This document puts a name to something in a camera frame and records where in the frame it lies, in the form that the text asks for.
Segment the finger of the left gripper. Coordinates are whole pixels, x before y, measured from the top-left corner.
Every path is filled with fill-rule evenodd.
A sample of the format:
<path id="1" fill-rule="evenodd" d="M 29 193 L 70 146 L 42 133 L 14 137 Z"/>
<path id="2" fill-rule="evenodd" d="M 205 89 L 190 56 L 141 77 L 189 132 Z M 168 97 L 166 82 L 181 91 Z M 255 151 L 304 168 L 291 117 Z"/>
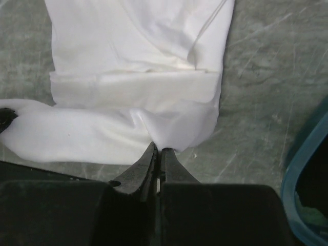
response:
<path id="1" fill-rule="evenodd" d="M 0 109 L 0 133 L 5 131 L 11 123 L 18 117 L 16 112 L 9 108 Z"/>

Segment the white printed t-shirt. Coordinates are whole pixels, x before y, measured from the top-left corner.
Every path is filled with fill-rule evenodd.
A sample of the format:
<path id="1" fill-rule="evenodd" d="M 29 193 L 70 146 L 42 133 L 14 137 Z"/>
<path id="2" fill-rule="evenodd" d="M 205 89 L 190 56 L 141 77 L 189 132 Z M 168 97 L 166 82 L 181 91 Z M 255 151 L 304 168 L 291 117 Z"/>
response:
<path id="1" fill-rule="evenodd" d="M 1 142 L 35 162 L 130 165 L 150 143 L 183 151 L 219 115 L 234 1 L 46 1 L 49 106 L 3 99 Z"/>

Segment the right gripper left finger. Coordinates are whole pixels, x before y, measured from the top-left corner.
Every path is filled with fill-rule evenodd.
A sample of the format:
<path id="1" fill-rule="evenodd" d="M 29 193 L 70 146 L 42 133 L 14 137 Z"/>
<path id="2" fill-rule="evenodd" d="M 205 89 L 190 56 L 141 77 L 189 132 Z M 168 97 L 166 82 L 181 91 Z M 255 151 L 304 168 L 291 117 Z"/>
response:
<path id="1" fill-rule="evenodd" d="M 149 245 L 158 150 L 116 178 L 1 182 L 1 245 Z"/>

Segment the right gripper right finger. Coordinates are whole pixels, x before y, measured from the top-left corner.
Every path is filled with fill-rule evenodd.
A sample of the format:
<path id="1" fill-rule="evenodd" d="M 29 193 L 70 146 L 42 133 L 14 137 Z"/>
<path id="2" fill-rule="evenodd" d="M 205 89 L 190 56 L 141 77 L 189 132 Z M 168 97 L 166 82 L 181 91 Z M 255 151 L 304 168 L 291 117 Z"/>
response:
<path id="1" fill-rule="evenodd" d="M 260 184 L 201 183 L 164 149 L 160 164 L 162 245 L 294 245 L 282 202 Z"/>

